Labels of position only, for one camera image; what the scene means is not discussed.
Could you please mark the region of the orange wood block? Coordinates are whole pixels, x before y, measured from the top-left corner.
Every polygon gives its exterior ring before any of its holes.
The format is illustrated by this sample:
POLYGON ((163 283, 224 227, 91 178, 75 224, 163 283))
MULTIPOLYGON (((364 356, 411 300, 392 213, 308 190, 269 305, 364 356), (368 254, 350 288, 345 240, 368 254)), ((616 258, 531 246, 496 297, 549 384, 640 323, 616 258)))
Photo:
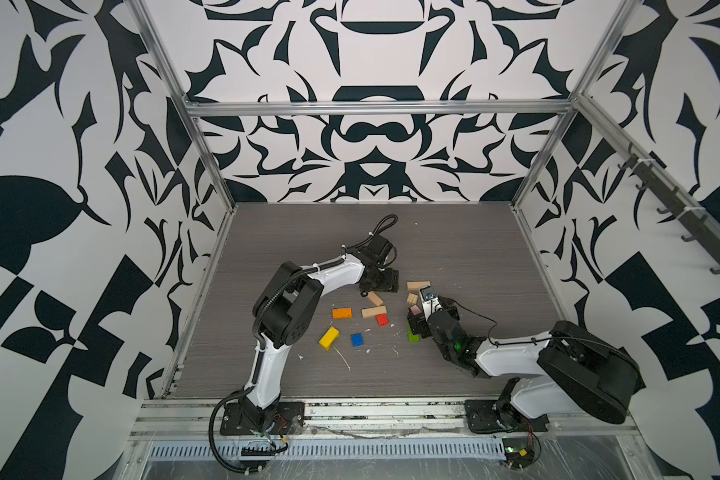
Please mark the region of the orange wood block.
POLYGON ((331 311, 333 320, 351 319, 353 317, 353 311, 351 308, 338 308, 331 311))

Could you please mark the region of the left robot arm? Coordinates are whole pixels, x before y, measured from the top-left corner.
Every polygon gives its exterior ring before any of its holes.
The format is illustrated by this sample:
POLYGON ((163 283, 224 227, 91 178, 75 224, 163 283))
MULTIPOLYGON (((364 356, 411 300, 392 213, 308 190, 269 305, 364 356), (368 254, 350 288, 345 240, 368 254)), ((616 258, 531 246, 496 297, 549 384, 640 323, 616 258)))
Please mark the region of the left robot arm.
POLYGON ((252 309, 256 357, 243 406, 255 414, 273 411, 281 397, 290 349, 306 333, 321 298, 349 286, 358 287, 363 296, 396 292, 399 272, 392 267, 396 259, 392 242, 374 234, 322 263, 281 264, 252 309))

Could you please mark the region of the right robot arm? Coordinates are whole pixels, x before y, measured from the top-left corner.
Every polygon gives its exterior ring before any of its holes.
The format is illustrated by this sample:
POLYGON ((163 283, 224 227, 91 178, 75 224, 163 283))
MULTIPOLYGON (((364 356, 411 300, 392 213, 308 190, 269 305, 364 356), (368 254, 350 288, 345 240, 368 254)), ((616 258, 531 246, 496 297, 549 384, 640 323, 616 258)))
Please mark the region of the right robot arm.
POLYGON ((568 321, 513 339, 473 336, 460 322, 465 308, 425 288, 409 308, 412 335, 430 338, 441 356, 474 378, 504 377, 495 400, 468 400, 467 425, 477 434, 543 430, 551 415, 583 412, 619 425, 641 375, 625 352, 568 321))

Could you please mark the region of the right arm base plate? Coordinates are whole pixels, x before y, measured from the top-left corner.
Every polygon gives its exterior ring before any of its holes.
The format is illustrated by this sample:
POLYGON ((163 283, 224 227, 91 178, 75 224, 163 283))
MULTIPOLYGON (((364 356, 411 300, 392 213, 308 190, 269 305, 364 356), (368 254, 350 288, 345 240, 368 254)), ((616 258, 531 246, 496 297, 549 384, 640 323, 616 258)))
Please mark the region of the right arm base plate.
POLYGON ((467 427, 475 434, 548 431, 547 415, 527 418, 504 401, 466 400, 464 409, 467 427))

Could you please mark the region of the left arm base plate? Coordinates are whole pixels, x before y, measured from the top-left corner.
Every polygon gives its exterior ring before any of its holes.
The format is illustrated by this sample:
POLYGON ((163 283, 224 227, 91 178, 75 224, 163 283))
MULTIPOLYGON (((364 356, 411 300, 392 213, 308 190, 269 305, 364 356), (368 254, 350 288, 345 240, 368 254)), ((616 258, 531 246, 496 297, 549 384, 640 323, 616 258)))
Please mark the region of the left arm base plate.
POLYGON ((242 405, 229 403, 224 407, 219 433, 222 436, 287 435, 303 426, 305 404, 303 402, 276 401, 266 409, 260 409, 247 400, 242 405))

